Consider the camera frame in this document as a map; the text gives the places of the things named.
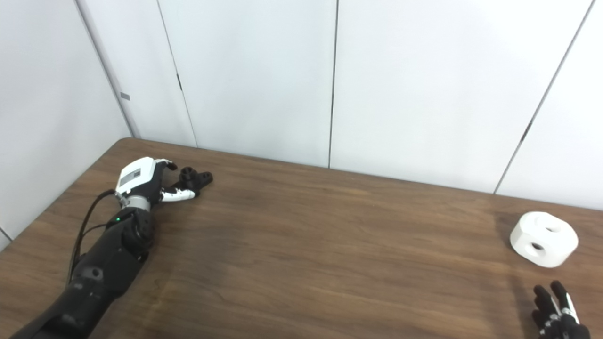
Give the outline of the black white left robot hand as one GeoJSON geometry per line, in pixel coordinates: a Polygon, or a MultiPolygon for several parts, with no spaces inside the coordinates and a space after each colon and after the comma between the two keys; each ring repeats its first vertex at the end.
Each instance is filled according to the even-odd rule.
{"type": "Polygon", "coordinates": [[[160,202],[179,202],[199,196],[199,192],[191,189],[164,187],[163,172],[166,168],[171,171],[178,169],[168,159],[152,157],[142,157],[124,167],[115,188],[121,208],[135,207],[149,211],[160,202]]]}

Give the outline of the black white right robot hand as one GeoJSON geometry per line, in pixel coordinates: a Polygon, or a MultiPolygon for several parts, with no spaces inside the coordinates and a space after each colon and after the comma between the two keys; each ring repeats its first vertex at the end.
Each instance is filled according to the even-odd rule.
{"type": "Polygon", "coordinates": [[[590,339],[590,330],[580,322],[575,305],[560,281],[552,281],[551,293],[542,285],[533,288],[535,309],[531,316],[539,339],[590,339]]]}

